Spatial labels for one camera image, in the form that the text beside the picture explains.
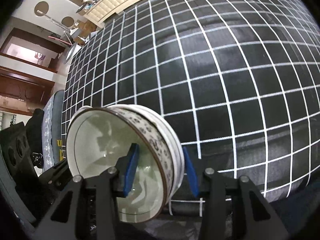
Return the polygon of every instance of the floor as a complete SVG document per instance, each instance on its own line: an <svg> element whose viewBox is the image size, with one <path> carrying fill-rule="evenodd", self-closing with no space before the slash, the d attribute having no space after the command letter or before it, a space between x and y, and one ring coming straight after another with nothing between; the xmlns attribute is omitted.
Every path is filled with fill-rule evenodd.
<svg viewBox="0 0 320 240"><path fill-rule="evenodd" d="M66 48L64 52L61 54L58 62L58 72L56 74L55 84L53 86L51 94L53 95L55 92L59 90L64 90L66 88L66 81L71 65L71 60L69 60L66 64L65 59L67 56L69 48Z"/></svg>

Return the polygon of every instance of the black grid mat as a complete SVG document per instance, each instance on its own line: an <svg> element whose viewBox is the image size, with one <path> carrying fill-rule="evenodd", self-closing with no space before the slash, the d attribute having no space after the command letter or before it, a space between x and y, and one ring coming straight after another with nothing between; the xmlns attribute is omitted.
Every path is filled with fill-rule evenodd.
<svg viewBox="0 0 320 240"><path fill-rule="evenodd" d="M319 28L300 0L143 0L76 55L62 133L83 105L161 114L196 166L273 201L320 166ZM183 181L170 214L202 216Z"/></svg>

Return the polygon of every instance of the bowl rim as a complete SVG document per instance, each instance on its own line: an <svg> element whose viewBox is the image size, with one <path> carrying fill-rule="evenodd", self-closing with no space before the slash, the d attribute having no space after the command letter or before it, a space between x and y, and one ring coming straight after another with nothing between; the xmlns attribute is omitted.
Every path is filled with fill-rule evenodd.
<svg viewBox="0 0 320 240"><path fill-rule="evenodd" d="M149 220L153 219L154 217L158 216L158 215L161 213L163 207L164 207L165 204L166 204L166 201L167 201L167 180L166 180L166 178L165 178L165 174L164 174L163 168L162 168L162 166L161 166L161 163L160 163L160 161L159 161L156 153L154 152L154 150L153 150L152 147L150 146L150 143L146 140L146 138L143 136L143 134L139 131L139 129L137 129L131 122L127 121L123 116L119 115L119 114L116 113L115 111L112 111L111 108L105 108L105 107L90 107L90 108L88 108L88 109L84 109L84 110L80 111L78 114L75 112L74 118L73 118L73 120L71 120L71 122L70 122L70 124L69 124L69 126L68 126L68 131L67 131L67 135L66 135L66 142L67 142L67 140L68 140L68 135L69 135L70 127L71 127L71 125L74 123L74 121L75 121L79 116L81 116L82 114L87 113L87 112L89 112L89 111L94 111L94 110L95 110L95 111L104 111L104 112L107 112L107 113L109 113L109 114L112 114L112 115L120 118L123 122L125 122L127 125L129 125L129 126L137 133L137 135L138 135L138 136L141 138L141 140L146 144L147 148L149 149L149 151L150 151L151 154L153 155L153 158L155 159L156 164L157 164L157 166L158 166L158 169L159 169L159 172L160 172L160 175L161 175L161 179L162 179L162 184L163 184L162 203L161 203L161 206L160 206L159 210L157 211L157 213L156 213L153 217L151 217L151 218L149 218L149 219L147 219L147 220L144 220L144 221L137 222L137 223L143 223L143 222L146 222L146 221L149 221ZM150 122L148 119L146 119L146 120L150 123L150 125L152 125L153 127L155 127L152 122Z"/></svg>
<svg viewBox="0 0 320 240"><path fill-rule="evenodd" d="M174 166L174 180L173 180L173 185L172 185L172 188L171 188L171 192L170 192L170 194L168 196L168 201L169 201L172 198L172 196L174 195L174 193L177 191L177 189L181 186L181 182L182 182L182 179L183 179L183 176L184 176L183 175L184 174L184 159L181 159L180 149L179 149L179 146L178 146L178 143L176 141L176 138L175 138L174 134L172 133L171 130L169 130L168 126L163 122L162 119L159 119L159 117L157 115L155 115L153 112L148 111L148 110L150 110L149 108L148 108L148 110L146 110L147 107L145 107L145 106L141 107L140 105L117 104L117 105L111 105L111 106L108 106L108 107L110 107L110 108L121 108L121 109L125 109L125 110L128 110L128 111L135 112L135 113L137 113L139 115L142 115L144 118L148 119L149 122L155 123L156 129L160 132L160 134L162 136L166 136L166 137L164 137L164 141L166 142L167 146L168 146L168 142L167 141L171 141L171 140L168 137L168 135L165 133L164 130L167 130L169 132L170 136L173 138L174 145L172 145L172 147L173 147L173 150L175 148L177 149L178 155L175 155L174 153L171 153L171 155L173 155L173 156L171 156L171 158L172 158L172 162L176 163L176 165L178 165L178 163L180 162L180 169L178 170ZM151 115L155 120L154 121L150 120L148 117L144 116L145 114Z"/></svg>

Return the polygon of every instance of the black metal bracket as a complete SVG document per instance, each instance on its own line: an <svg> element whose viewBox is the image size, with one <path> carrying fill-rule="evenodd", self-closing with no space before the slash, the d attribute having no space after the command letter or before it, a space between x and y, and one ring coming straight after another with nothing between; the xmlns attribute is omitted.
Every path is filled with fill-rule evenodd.
<svg viewBox="0 0 320 240"><path fill-rule="evenodd" d="M115 167L108 168L99 176L87 179L80 175L74 176L39 223L34 237L39 240L44 237L85 239L90 234L87 214L89 195L94 194L96 239L115 240L115 228L119 222L116 197L126 197L131 190L138 155L139 146L132 144L128 154L119 158ZM63 172L62 164L53 175Z"/></svg>
<svg viewBox="0 0 320 240"><path fill-rule="evenodd" d="M224 239L226 196L231 196L233 239L285 240L282 221L247 176L231 179L207 168L199 175L199 197L205 199L199 240Z"/></svg>

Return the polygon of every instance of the ceramic bowl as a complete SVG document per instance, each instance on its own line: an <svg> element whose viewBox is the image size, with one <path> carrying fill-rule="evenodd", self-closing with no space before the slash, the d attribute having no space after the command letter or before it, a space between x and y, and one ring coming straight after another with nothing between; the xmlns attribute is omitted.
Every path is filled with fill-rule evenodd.
<svg viewBox="0 0 320 240"><path fill-rule="evenodd" d="M167 203L174 177L170 150L149 120L125 109L80 109L68 128L67 160L73 176L97 176L126 155L131 143L139 144L140 157L131 192L117 199L119 218L143 222Z"/></svg>
<svg viewBox="0 0 320 240"><path fill-rule="evenodd" d="M156 128L161 133L162 137L167 143L167 146L170 150L172 162L173 162L173 186L171 189L171 193L169 195L169 199L172 198L173 194L179 189L181 186L183 176L184 176L184 156L181 143L175 131L169 125L169 123L161 117L157 112L153 111L150 108L140 105L112 105L110 108L121 108L127 109L129 111L137 112L142 116L146 117L149 121L151 121Z"/></svg>

